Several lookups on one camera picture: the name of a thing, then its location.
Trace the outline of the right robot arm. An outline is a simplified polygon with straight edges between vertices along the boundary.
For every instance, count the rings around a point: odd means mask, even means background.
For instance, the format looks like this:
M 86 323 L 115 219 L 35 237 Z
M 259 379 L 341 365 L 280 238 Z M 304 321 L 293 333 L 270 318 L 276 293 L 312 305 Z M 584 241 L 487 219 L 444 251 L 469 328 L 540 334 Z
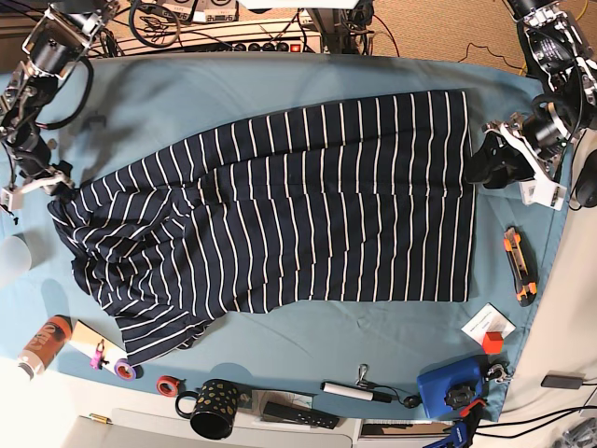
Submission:
M 64 196 L 75 187 L 72 165 L 51 161 L 41 133 L 68 125 L 86 105 L 94 79 L 88 53 L 119 9 L 118 1 L 51 3 L 25 39 L 22 50 L 27 59 L 1 94 L 1 145 L 10 168 L 8 185 L 1 189 L 1 206 L 7 211 L 22 208 L 24 195 L 36 189 Z M 88 76 L 75 111 L 59 121 L 38 122 L 42 109 L 55 99 L 77 63 L 87 68 Z

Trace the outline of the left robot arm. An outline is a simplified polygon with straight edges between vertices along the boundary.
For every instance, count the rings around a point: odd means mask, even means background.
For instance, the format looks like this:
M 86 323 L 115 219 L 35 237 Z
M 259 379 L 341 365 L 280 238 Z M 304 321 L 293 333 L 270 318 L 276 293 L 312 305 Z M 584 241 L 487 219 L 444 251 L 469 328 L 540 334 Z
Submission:
M 484 125 L 485 139 L 465 165 L 465 179 L 487 189 L 554 181 L 579 132 L 596 128 L 596 60 L 575 17 L 557 1 L 509 1 L 528 75 L 543 92 L 528 116 Z

